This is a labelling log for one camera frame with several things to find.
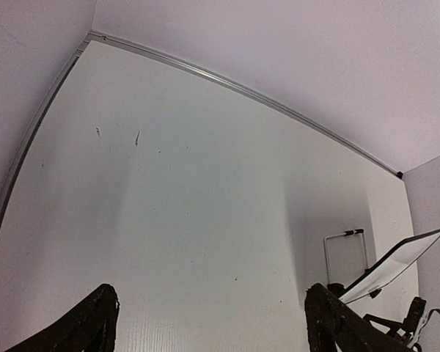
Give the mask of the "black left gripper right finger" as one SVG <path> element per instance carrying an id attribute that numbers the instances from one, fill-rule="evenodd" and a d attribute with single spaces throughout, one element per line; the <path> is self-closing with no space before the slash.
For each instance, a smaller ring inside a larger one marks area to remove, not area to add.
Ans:
<path id="1" fill-rule="evenodd" d="M 320 283 L 304 300 L 307 339 L 311 351 L 409 351 L 377 330 Z"/>

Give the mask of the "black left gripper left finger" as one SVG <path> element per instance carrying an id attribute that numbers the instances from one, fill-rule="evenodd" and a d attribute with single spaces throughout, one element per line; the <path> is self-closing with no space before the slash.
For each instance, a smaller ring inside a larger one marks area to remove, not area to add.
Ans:
<path id="1" fill-rule="evenodd" d="M 110 284 L 101 284 L 56 322 L 10 351 L 114 351 L 120 303 Z"/>

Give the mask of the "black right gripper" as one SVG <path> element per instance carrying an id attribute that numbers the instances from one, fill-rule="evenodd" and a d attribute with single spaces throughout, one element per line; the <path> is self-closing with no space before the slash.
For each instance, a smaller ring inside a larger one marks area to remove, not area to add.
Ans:
<path id="1" fill-rule="evenodd" d="M 411 302 L 407 316 L 402 322 L 380 318 L 371 314 L 366 314 L 363 319 L 368 323 L 376 323 L 378 326 L 388 328 L 386 335 L 403 343 L 412 351 L 422 351 L 419 339 L 423 326 L 428 322 L 428 313 L 425 311 L 426 304 L 426 300 L 415 297 Z"/>

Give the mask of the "white whiteboard with black frame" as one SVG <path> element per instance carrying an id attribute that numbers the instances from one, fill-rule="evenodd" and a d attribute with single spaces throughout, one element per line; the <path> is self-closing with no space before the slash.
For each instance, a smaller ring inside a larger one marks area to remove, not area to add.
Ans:
<path id="1" fill-rule="evenodd" d="M 398 278 L 440 239 L 440 228 L 405 238 L 394 245 L 365 274 L 350 284 L 340 296 L 344 304 L 361 298 L 375 298 L 384 287 Z"/>

